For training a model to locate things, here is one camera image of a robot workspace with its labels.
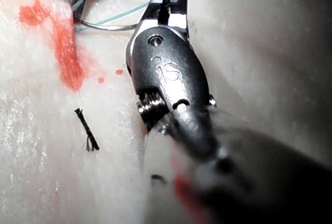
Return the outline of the right arm needle driver jaw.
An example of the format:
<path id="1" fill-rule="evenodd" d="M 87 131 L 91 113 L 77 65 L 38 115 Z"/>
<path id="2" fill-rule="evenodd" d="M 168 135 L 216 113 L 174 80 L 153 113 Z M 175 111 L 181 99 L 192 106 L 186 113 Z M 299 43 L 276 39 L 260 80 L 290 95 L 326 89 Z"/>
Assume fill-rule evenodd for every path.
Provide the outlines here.
<path id="1" fill-rule="evenodd" d="M 182 30 L 187 29 L 187 0 L 170 0 L 168 25 Z"/>
<path id="2" fill-rule="evenodd" d="M 141 20 L 157 20 L 158 24 L 168 25 L 169 0 L 150 0 Z"/>

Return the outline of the right arm needle driver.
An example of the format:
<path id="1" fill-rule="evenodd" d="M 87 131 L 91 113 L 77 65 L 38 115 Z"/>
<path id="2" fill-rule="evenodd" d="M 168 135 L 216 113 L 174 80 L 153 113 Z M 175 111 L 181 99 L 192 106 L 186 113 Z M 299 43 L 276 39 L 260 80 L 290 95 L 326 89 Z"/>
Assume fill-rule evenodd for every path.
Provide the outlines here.
<path id="1" fill-rule="evenodd" d="M 167 27 L 148 28 L 132 37 L 126 64 L 147 130 L 181 104 L 216 105 L 190 43 Z"/>

